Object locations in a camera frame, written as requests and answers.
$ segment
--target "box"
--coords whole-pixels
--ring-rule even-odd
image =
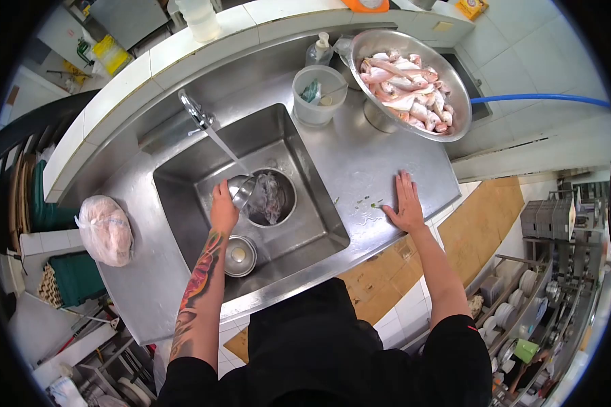
[[[488,6],[489,4],[485,0],[459,0],[455,4],[455,7],[471,21],[475,21]]]

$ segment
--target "tattooed arm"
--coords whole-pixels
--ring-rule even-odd
[[[181,299],[170,360],[182,356],[197,357],[218,370],[224,253],[228,235],[238,222],[238,214],[224,180],[213,189],[212,229]]]

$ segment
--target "tattoo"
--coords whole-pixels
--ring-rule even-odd
[[[221,232],[211,231],[206,245],[192,270],[186,291],[181,299],[177,324],[174,326],[174,340],[170,352],[170,360],[193,354],[193,341],[187,336],[197,318],[196,302],[199,297],[208,292],[208,284],[212,278],[215,266],[220,259],[220,249],[225,236]]]

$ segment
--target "plastic bag of meat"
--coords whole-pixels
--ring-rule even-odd
[[[87,198],[75,216],[79,234],[89,255],[113,267],[131,261],[133,235],[129,219],[114,200],[104,195]]]

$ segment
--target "faucet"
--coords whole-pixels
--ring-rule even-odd
[[[186,111],[190,114],[190,117],[195,122],[199,130],[209,128],[215,121],[215,116],[210,113],[206,113],[199,103],[195,102],[193,98],[188,96],[186,89],[179,90],[179,100],[181,103],[183,103],[184,108],[186,108]]]

